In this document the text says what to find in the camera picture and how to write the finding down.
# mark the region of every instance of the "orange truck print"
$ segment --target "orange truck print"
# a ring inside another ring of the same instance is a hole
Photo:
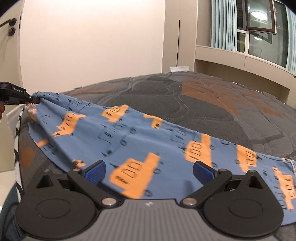
[[[104,110],[102,116],[108,118],[108,121],[110,122],[116,122],[126,113],[127,109],[128,106],[125,104],[121,107],[114,106]]]
[[[160,157],[149,153],[144,162],[129,158],[110,175],[110,182],[124,189],[121,193],[128,198],[139,199],[152,180]]]
[[[72,112],[67,113],[61,125],[57,126],[60,130],[53,133],[52,136],[57,137],[72,134],[79,119],[84,117],[85,115],[75,114]]]
[[[77,168],[81,168],[85,166],[85,163],[82,160],[72,160],[72,163],[75,164]]]
[[[26,107],[35,107],[37,105],[38,104],[35,104],[35,103],[26,103]]]
[[[162,119],[160,119],[159,117],[156,117],[156,116],[144,114],[143,117],[144,118],[152,118],[153,121],[152,121],[151,127],[155,128],[155,129],[159,129],[161,123],[163,122]]]
[[[296,198],[294,182],[291,175],[284,175],[282,172],[276,167],[272,168],[274,171],[274,175],[277,177],[279,181],[279,188],[283,192],[285,196],[285,202],[287,205],[287,209],[292,210],[294,206],[292,204],[292,199]]]
[[[36,118],[37,110],[36,109],[29,109],[28,114],[29,114],[32,122],[37,122],[37,118]]]
[[[211,137],[206,134],[201,136],[202,142],[190,141],[185,150],[185,160],[196,162],[202,161],[212,167],[211,160]]]
[[[240,145],[237,145],[237,160],[239,161],[239,166],[242,172],[246,173],[249,167],[256,167],[257,166],[257,154]]]
[[[45,145],[47,145],[47,144],[49,143],[48,140],[42,140],[42,141],[39,141],[39,142],[34,141],[34,142],[35,142],[35,144],[36,144],[38,147],[43,147],[43,146],[45,146]]]

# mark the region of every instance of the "gray gripper base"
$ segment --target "gray gripper base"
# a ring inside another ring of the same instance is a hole
[[[67,241],[234,241],[210,228],[194,209],[174,200],[127,199],[118,208],[105,209],[85,232]],[[275,237],[259,239],[277,241]],[[25,237],[23,241],[37,241]]]

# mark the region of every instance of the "person's leg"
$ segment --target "person's leg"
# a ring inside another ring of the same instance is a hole
[[[17,188],[14,184],[0,213],[1,241],[19,241],[23,238],[23,233],[15,220],[15,210],[18,203]]]

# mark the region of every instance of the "striped fabric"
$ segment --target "striped fabric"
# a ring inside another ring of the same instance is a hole
[[[289,28],[287,70],[296,74],[296,15],[289,8],[286,9]]]
[[[237,48],[237,4],[235,0],[212,0],[211,47]]]
[[[21,201],[21,197],[23,196],[22,189],[22,180],[20,175],[20,164],[19,164],[19,137],[20,137],[20,122],[22,119],[22,114],[25,108],[22,109],[19,114],[17,125],[16,125],[16,135],[15,135],[15,182],[17,188],[17,197],[19,202]]]

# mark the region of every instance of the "curtain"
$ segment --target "curtain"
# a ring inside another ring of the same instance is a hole
[[[211,47],[235,51],[237,48],[236,0],[212,0]]]
[[[288,29],[289,29],[289,47],[287,70],[296,74],[296,15],[287,8]]]

